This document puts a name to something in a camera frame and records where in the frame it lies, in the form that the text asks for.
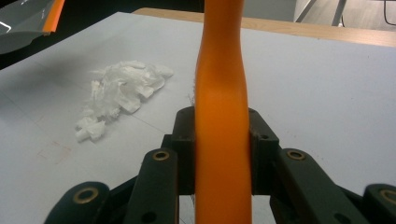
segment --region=gray floor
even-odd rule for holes
[[[317,0],[302,22],[331,25],[337,4],[337,0]],[[383,1],[346,0],[343,15],[345,27],[396,32],[396,26],[385,23]],[[387,1],[387,19],[396,23],[394,0]]]

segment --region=metal ring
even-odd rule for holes
[[[303,161],[305,159],[305,154],[296,150],[290,150],[288,151],[288,157],[296,161]]]
[[[152,155],[152,159],[155,161],[164,161],[169,158],[169,153],[167,151],[158,151]]]
[[[99,190],[93,187],[87,187],[85,189],[79,190],[73,197],[75,203],[89,203],[99,195]]]
[[[396,201],[395,201],[394,199],[391,199],[391,198],[389,197],[390,194],[396,195],[396,191],[390,190],[390,189],[381,189],[381,190],[379,191],[379,193],[381,194],[381,196],[382,196],[385,200],[387,200],[388,202],[393,203],[394,205],[396,205]]]

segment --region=orange plastic handle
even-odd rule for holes
[[[251,223],[243,0],[205,1],[195,84],[195,223]]]

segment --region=crumpled tissue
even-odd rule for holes
[[[99,139],[105,133],[105,119],[117,118],[122,108],[134,113],[141,98],[148,99],[174,74],[166,66],[139,61],[120,62],[93,72],[103,77],[92,82],[91,98],[76,124],[79,142],[89,137]]]

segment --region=wooden table edge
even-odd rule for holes
[[[175,11],[143,7],[133,12],[136,15],[159,17],[179,21],[203,22],[204,14],[198,12]],[[285,35],[307,36],[320,39],[340,40],[350,43],[377,45],[396,48],[396,32],[333,27],[289,21],[270,21],[243,18],[242,28],[279,33]]]

